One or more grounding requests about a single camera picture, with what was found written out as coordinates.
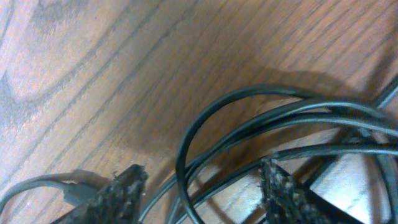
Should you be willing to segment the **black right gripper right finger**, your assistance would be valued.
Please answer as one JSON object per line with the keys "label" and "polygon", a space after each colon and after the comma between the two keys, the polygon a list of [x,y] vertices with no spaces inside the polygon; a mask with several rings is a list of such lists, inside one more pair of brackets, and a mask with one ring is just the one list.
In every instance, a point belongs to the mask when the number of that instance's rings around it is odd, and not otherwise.
{"label": "black right gripper right finger", "polygon": [[265,217],[262,223],[359,223],[324,199],[296,183],[273,160],[263,159],[261,175],[262,204]]}

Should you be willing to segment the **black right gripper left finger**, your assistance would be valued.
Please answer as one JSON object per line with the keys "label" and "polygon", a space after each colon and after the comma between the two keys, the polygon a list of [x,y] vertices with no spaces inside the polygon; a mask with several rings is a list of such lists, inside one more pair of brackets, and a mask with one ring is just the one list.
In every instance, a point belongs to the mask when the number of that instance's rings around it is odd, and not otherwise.
{"label": "black right gripper left finger", "polygon": [[55,220],[55,223],[139,224],[140,206],[148,174],[134,164],[87,202]]}

